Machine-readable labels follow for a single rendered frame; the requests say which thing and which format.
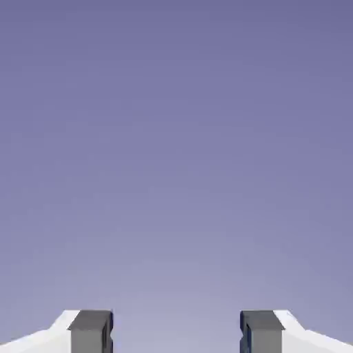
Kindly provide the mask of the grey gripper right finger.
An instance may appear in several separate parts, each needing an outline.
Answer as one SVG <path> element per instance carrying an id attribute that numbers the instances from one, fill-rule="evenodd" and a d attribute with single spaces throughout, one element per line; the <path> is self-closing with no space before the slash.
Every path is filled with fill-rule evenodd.
<path id="1" fill-rule="evenodd" d="M 242 310 L 239 353 L 353 353 L 353 344 L 305 329 L 289 310 Z"/>

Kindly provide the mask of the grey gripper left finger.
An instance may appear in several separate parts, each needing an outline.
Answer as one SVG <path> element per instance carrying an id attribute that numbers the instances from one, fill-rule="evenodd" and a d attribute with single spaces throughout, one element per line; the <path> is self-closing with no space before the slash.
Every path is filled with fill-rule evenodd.
<path id="1" fill-rule="evenodd" d="M 110 310 L 64 310 L 54 323 L 0 345 L 0 353 L 114 353 Z"/>

